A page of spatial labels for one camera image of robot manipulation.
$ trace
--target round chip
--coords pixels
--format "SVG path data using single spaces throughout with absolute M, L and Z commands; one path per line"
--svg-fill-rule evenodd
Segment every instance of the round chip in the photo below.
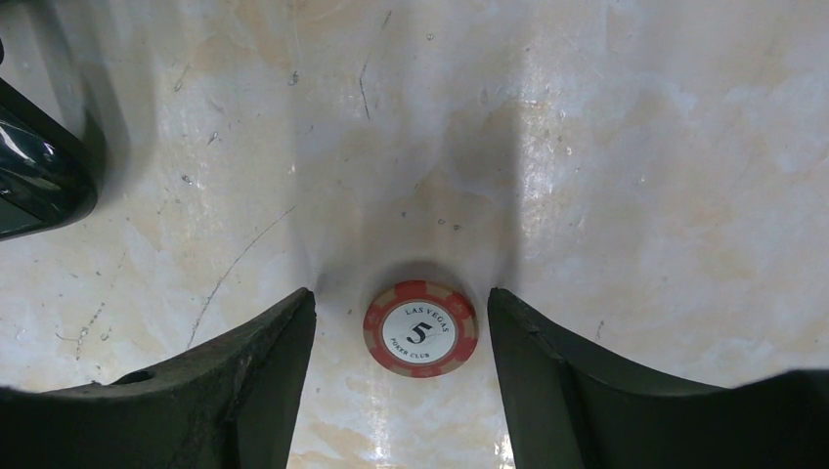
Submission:
M 478 344 L 475 311 L 439 283 L 409 280 L 380 294 L 363 320 L 371 356 L 403 376 L 429 378 L 469 360 Z

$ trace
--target casino chip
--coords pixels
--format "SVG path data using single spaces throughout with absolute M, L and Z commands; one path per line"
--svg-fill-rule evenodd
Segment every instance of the casino chip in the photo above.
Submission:
M 447 286 L 409 280 L 369 306 L 363 336 L 371 356 L 403 376 L 430 378 L 469 360 L 478 344 L 475 311 Z

